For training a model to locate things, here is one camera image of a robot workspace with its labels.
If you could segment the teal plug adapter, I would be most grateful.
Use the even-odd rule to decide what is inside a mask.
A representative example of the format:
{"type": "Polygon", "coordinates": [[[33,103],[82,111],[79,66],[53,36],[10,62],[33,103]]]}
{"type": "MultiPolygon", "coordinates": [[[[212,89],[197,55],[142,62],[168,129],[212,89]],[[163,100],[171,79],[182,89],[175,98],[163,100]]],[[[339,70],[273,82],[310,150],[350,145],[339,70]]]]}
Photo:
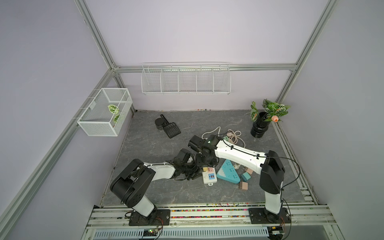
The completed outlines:
{"type": "Polygon", "coordinates": [[[247,182],[251,179],[251,175],[247,172],[241,174],[241,179],[243,182],[247,182]]]}

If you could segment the teal triangular power strip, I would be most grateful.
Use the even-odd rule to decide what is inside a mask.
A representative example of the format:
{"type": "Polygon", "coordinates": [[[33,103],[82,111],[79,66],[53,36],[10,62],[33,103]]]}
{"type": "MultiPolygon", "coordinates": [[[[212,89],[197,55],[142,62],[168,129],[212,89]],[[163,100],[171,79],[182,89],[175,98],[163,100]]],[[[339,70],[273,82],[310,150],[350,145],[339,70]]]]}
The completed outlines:
{"type": "Polygon", "coordinates": [[[239,184],[241,181],[236,169],[230,160],[224,161],[219,171],[217,172],[217,178],[233,184],[239,184]]]}

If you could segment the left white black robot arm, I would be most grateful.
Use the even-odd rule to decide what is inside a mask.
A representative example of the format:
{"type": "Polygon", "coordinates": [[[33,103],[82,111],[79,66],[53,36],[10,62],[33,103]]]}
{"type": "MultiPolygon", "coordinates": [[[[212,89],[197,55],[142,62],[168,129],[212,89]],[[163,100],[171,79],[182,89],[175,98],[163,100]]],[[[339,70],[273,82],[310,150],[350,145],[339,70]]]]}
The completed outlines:
{"type": "Polygon", "coordinates": [[[193,154],[181,149],[171,161],[149,164],[139,159],[132,160],[128,166],[112,181],[110,191],[118,197],[121,204],[133,209],[141,217],[154,219],[157,207],[147,198],[150,184],[158,180],[193,180],[200,174],[198,159],[201,154],[193,154]]]}

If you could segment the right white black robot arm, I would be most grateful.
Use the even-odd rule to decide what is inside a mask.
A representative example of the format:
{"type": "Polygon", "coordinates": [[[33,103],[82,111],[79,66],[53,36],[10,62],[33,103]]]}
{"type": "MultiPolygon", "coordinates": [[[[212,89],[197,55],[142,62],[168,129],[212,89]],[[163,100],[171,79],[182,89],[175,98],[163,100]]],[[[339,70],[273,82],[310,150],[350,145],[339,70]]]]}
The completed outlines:
{"type": "Polygon", "coordinates": [[[263,153],[248,150],[215,135],[207,139],[193,136],[188,147],[197,153],[198,164],[202,167],[213,165],[218,159],[226,159],[260,175],[259,185],[265,192],[265,214],[274,217],[280,215],[286,170],[276,152],[263,153]]]}

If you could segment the white long power strip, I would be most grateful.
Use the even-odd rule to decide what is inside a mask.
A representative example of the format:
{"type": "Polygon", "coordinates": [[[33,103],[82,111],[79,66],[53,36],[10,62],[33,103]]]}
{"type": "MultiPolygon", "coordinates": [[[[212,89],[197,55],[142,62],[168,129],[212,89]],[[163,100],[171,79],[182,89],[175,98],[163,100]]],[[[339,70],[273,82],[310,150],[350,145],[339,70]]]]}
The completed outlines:
{"type": "Polygon", "coordinates": [[[203,168],[202,177],[203,183],[208,186],[213,186],[218,181],[215,168],[203,168]]]}

